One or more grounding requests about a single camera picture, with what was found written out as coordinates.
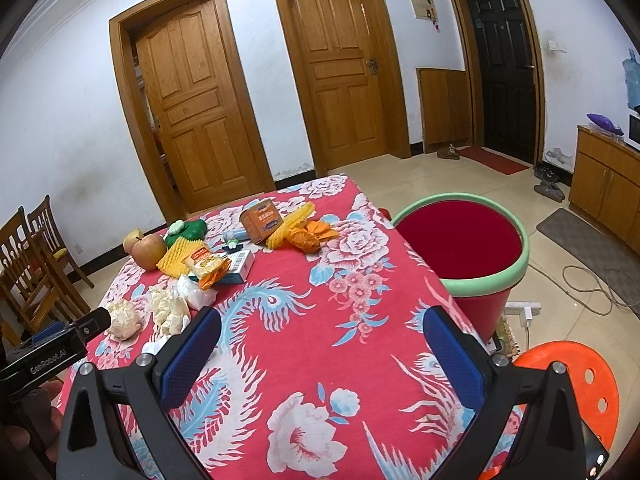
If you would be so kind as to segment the person's left hand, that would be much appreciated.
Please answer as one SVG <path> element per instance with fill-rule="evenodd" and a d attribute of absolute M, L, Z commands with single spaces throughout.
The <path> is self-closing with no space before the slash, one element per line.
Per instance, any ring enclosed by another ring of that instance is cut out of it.
<path fill-rule="evenodd" d="M 22 400 L 1 405 L 1 432 L 15 452 L 25 452 L 33 436 L 47 445 L 48 461 L 58 461 L 58 435 L 63 415 L 53 405 L 61 393 L 62 380 L 56 376 L 27 393 Z"/>

